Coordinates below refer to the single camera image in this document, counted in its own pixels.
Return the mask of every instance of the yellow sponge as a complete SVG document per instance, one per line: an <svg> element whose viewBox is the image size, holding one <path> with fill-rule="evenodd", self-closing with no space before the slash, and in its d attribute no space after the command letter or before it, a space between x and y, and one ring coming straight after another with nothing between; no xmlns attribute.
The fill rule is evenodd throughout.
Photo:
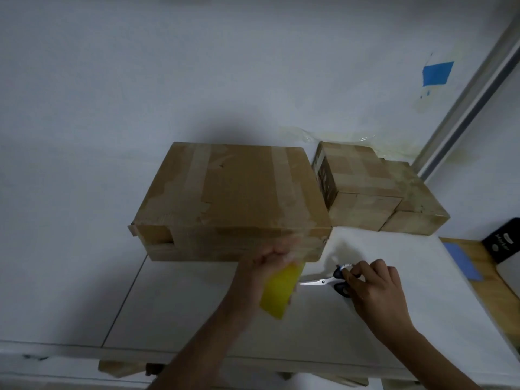
<svg viewBox="0 0 520 390"><path fill-rule="evenodd" d="M275 318L281 319L294 287L302 274L303 267L305 267L305 263L290 264L271 276L260 300L260 308L272 314Z"/></svg>

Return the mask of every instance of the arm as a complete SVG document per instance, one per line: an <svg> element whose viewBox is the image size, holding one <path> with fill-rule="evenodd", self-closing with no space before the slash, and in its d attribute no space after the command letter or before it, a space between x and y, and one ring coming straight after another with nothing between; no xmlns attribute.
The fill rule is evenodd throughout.
<svg viewBox="0 0 520 390"><path fill-rule="evenodd" d="M245 256L217 310L180 353L166 366L149 390L209 389L233 342L258 310L267 280L290 263L294 240L285 239Z"/></svg>
<svg viewBox="0 0 520 390"><path fill-rule="evenodd" d="M343 275L356 312L380 340L428 390L480 390L435 349L412 324L399 273L383 260L359 262ZM365 277L365 282L358 279Z"/></svg>

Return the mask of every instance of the taped box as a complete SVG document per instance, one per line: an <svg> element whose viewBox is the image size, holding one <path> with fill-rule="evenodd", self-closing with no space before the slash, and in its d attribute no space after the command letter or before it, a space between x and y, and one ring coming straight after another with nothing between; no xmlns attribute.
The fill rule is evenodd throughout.
<svg viewBox="0 0 520 390"><path fill-rule="evenodd" d="M381 231L430 236L448 221L448 212L407 162L382 162L404 197Z"/></svg>
<svg viewBox="0 0 520 390"><path fill-rule="evenodd" d="M333 226L379 231L403 197L369 147L320 142L313 170Z"/></svg>
<svg viewBox="0 0 520 390"><path fill-rule="evenodd" d="M320 259L331 232L302 148L176 142L130 226L156 261L237 261L296 234L297 259Z"/></svg>

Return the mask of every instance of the scissors blade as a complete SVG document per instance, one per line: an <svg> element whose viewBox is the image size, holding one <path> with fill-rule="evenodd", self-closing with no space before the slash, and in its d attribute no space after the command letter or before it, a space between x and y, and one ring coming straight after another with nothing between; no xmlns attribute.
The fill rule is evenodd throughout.
<svg viewBox="0 0 520 390"><path fill-rule="evenodd" d="M335 277L332 278L326 278L326 279L319 279L319 280L311 280L307 282L300 282L300 285L302 286L320 286L322 284L327 284L334 281L339 281L340 279L336 279Z"/></svg>

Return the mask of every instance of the hand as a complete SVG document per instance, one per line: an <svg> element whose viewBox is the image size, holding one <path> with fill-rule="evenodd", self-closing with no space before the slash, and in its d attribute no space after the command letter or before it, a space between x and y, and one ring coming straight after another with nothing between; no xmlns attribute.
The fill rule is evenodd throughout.
<svg viewBox="0 0 520 390"><path fill-rule="evenodd" d="M360 275L365 277L365 282L358 279ZM397 269L387 267L381 259L370 265L362 261L350 272L344 269L343 276L350 286L348 293L356 312L387 348L406 342L417 332L408 313Z"/></svg>
<svg viewBox="0 0 520 390"><path fill-rule="evenodd" d="M247 327L256 314L269 278L293 262L290 251L296 242L294 237L280 239L238 262L235 277L218 310L231 317L239 330Z"/></svg>

